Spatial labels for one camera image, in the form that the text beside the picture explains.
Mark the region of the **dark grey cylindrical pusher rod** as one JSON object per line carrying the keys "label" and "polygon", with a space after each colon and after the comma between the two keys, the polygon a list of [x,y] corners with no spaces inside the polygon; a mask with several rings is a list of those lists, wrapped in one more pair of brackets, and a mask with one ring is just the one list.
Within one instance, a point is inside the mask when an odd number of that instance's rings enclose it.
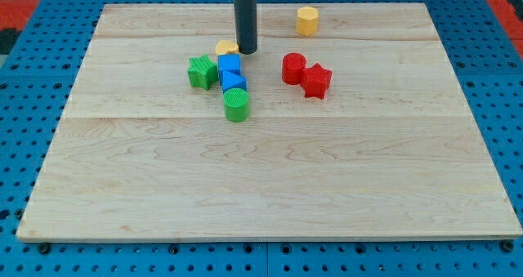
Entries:
{"label": "dark grey cylindrical pusher rod", "polygon": [[234,11],[239,52],[253,54],[257,50],[257,0],[234,0]]}

